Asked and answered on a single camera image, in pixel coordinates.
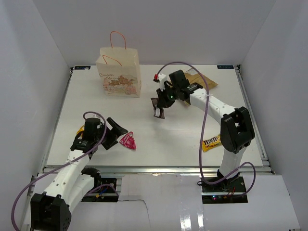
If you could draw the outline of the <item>yellow m&m candy bag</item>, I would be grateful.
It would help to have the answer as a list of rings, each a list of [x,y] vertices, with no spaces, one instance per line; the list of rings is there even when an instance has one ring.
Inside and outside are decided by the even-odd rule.
[[[217,136],[214,136],[210,139],[204,140],[202,143],[202,150],[203,152],[207,152],[217,146],[221,146],[221,139],[220,139],[220,134],[218,134]]]

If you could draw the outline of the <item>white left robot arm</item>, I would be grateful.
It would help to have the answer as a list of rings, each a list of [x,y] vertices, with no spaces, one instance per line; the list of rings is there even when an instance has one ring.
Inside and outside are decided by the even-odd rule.
[[[114,182],[105,181],[97,169],[86,166],[99,145],[109,150],[118,143],[120,136],[127,133],[110,117],[106,122],[97,117],[87,118],[70,147],[66,166],[57,172],[42,193],[33,194],[30,201],[31,228],[37,231],[66,231],[73,210],[83,197],[102,188],[114,191]]]

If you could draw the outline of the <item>red snack packet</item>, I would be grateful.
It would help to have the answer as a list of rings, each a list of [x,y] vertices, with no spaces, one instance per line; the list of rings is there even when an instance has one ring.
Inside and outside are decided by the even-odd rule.
[[[133,132],[130,131],[127,134],[123,136],[123,138],[120,140],[120,144],[122,144],[124,147],[131,149],[131,150],[136,150],[136,143],[133,138]]]

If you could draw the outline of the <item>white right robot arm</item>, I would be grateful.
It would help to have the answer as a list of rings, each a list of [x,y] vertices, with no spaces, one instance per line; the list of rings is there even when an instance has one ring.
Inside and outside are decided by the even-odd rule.
[[[218,122],[220,141],[224,147],[218,178],[216,181],[202,181],[209,185],[217,184],[223,192],[230,191],[235,186],[233,178],[238,175],[242,156],[255,138],[248,109],[230,106],[209,95],[202,85],[190,83],[181,70],[169,76],[156,74],[154,82],[159,83],[157,98],[152,99],[156,117],[164,118],[164,109],[171,107],[176,100],[181,100],[203,110],[205,115],[210,115]]]

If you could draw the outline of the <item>dark purple snack packet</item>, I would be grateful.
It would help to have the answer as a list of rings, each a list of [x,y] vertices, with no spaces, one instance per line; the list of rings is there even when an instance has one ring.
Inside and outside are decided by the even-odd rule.
[[[151,98],[151,102],[154,109],[154,117],[165,119],[164,109],[158,107],[158,98]]]

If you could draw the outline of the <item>small yellow snack packet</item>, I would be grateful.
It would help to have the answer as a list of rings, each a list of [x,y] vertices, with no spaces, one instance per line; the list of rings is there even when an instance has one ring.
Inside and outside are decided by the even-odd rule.
[[[77,138],[82,137],[82,133],[84,131],[84,125],[82,125],[76,133]]]

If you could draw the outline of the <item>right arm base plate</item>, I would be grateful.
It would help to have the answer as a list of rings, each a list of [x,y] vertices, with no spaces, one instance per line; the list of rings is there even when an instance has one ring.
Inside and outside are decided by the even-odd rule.
[[[248,203],[247,195],[243,195],[246,192],[246,186],[241,176],[214,185],[205,184],[200,180],[197,185],[201,187],[204,205]]]

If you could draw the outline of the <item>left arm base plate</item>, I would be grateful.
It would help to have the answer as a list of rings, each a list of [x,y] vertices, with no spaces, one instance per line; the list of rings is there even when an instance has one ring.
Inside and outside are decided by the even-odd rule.
[[[101,178],[97,180],[94,188],[100,186],[99,189],[84,196],[82,202],[98,202],[98,203],[115,203],[118,201],[118,196],[110,185],[117,190],[117,179],[116,178]]]

